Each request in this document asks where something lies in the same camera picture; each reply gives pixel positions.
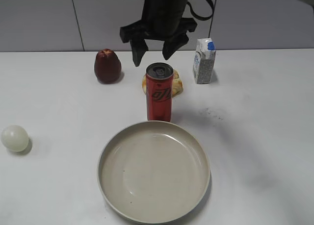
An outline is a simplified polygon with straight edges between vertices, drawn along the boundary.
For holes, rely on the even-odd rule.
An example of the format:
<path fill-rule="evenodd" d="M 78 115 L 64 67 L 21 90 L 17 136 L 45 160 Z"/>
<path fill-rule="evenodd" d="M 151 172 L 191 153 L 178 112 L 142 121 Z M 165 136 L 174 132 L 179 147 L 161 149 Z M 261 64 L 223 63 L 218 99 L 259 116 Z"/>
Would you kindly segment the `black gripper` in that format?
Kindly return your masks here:
<path fill-rule="evenodd" d="M 165 60 L 188 43 L 186 32 L 193 32 L 197 24 L 194 19 L 183 17 L 187 2 L 188 0 L 144 0 L 141 19 L 120 28 L 122 42 L 130 42 L 136 67 L 148 51 L 144 39 L 164 41 L 162 55 Z"/>

